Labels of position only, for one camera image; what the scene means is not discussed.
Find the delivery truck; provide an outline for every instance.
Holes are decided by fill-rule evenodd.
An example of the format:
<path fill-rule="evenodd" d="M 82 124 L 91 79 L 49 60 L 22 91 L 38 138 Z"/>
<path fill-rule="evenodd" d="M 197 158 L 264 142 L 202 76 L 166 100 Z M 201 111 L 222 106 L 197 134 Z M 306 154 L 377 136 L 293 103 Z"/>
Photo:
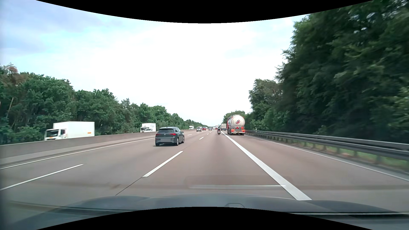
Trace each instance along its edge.
<path fill-rule="evenodd" d="M 240 115 L 231 115 L 227 119 L 227 134 L 244 135 L 244 118 Z"/>
<path fill-rule="evenodd" d="M 141 133 L 144 133 L 148 129 L 148 132 L 156 132 L 156 123 L 142 123 Z"/>
<path fill-rule="evenodd" d="M 95 136 L 95 122 L 59 122 L 44 133 L 44 140 L 60 140 Z"/>

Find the forest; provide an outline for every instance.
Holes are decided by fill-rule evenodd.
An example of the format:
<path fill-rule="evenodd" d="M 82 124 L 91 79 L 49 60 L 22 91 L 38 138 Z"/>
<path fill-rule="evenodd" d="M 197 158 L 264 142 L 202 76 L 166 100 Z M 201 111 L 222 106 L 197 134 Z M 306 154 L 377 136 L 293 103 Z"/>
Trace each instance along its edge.
<path fill-rule="evenodd" d="M 53 123 L 66 121 L 93 121 L 95 135 L 139 132 L 146 122 L 180 129 L 206 126 L 164 106 L 119 102 L 108 89 L 75 91 L 69 80 L 20 73 L 13 64 L 0 66 L 0 81 L 0 144 L 43 140 Z"/>
<path fill-rule="evenodd" d="M 409 143 L 409 4 L 373 0 L 294 24 L 285 61 L 249 91 L 247 130 Z"/>

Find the car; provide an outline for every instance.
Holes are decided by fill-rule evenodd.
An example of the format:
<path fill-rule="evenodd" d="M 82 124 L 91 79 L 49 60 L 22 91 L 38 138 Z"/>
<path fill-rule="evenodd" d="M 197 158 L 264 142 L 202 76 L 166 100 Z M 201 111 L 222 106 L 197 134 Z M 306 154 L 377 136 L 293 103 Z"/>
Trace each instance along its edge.
<path fill-rule="evenodd" d="M 155 135 L 155 145 L 184 143 L 184 134 L 178 127 L 162 127 Z"/>

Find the sky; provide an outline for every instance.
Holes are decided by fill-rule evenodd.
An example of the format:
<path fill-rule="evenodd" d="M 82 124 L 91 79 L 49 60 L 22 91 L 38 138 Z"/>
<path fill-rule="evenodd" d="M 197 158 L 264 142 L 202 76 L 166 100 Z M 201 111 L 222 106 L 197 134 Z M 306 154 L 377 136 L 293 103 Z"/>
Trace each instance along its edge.
<path fill-rule="evenodd" d="M 274 79 L 293 24 L 305 15 L 246 23 L 164 23 L 35 0 L 3 0 L 0 64 L 108 88 L 119 101 L 165 106 L 213 126 L 251 111 L 254 80 Z"/>

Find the asphalt road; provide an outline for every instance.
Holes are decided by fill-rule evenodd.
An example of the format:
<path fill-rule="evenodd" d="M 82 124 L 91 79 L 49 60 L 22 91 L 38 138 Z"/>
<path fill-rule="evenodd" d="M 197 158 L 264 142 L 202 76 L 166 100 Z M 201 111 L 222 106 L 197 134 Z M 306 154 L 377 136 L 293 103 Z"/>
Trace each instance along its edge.
<path fill-rule="evenodd" d="M 157 147 L 150 138 L 0 168 L 0 174 L 6 201 L 41 205 L 115 195 L 233 192 L 409 211 L 409 175 L 216 131 L 185 132 L 179 146 Z M 9 222 L 43 211 L 6 206 Z"/>

